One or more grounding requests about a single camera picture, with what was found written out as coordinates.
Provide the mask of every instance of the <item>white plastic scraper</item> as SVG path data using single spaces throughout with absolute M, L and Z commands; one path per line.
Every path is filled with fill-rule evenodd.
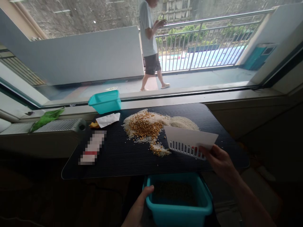
M 201 160 L 206 158 L 199 152 L 199 146 L 210 150 L 218 138 L 217 134 L 170 126 L 164 126 L 164 130 L 170 150 Z

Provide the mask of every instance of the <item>teal plastic basket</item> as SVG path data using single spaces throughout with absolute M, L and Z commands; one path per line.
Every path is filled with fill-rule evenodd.
M 205 182 L 197 173 L 173 173 L 149 175 L 145 186 L 155 185 L 156 181 L 178 181 L 191 185 L 196 198 L 197 207 L 170 205 L 167 201 L 155 201 L 153 193 L 146 198 L 146 204 L 152 211 L 158 227 L 203 227 L 205 216 L 212 213 L 212 195 Z
M 119 91 L 113 90 L 94 94 L 90 97 L 88 105 L 92 106 L 99 114 L 108 113 L 121 109 Z

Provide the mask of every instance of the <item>teal trash bin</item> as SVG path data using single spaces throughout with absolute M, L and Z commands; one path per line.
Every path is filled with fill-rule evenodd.
M 145 186 L 155 185 L 157 181 L 177 181 L 192 187 L 197 206 L 189 206 L 184 201 L 159 200 L 151 193 L 146 204 L 152 211 L 153 219 L 158 227 L 203 227 L 205 216 L 212 213 L 212 195 L 205 182 L 197 173 L 173 173 L 149 175 Z
M 121 109 L 119 91 L 113 90 L 94 94 L 90 97 L 88 105 L 92 106 L 99 114 L 108 113 Z
M 265 63 L 268 56 L 274 51 L 276 46 L 277 44 L 273 43 L 258 44 L 244 63 L 243 69 L 259 70 Z

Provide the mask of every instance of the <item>cable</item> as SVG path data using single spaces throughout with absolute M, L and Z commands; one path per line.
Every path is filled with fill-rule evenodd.
M 4 219 L 4 220 L 7 220 L 7 221 L 9 221 L 9 220 L 18 220 L 18 221 L 21 221 L 21 222 L 30 222 L 30 223 L 32 223 L 32 224 L 34 224 L 34 225 L 36 225 L 36 226 L 39 226 L 39 227 L 45 227 L 44 225 L 41 225 L 41 224 L 38 224 L 38 223 L 36 223 L 36 222 L 34 222 L 34 221 L 32 221 L 32 220 L 24 220 L 24 219 L 20 219 L 19 217 L 13 217 L 13 218 L 5 218 L 5 217 L 3 217 L 3 216 L 0 216 L 0 218 L 2 218 L 2 219 Z
M 99 190 L 111 191 L 111 192 L 118 193 L 118 194 L 119 194 L 119 196 L 121 197 L 121 201 L 122 201 L 121 206 L 123 206 L 123 204 L 124 204 L 123 195 L 122 195 L 122 193 L 121 193 L 121 192 L 119 192 L 118 190 L 111 189 L 111 188 L 99 187 L 99 186 L 97 186 L 97 184 L 96 184 L 96 183 L 93 183 L 93 182 L 91 182 L 91 183 L 85 183 L 85 182 L 83 182 L 81 179 L 80 179 L 80 182 L 81 182 L 82 184 L 85 184 L 85 185 L 93 185 L 93 186 L 95 186 L 95 187 L 96 187 L 96 189 L 99 189 Z

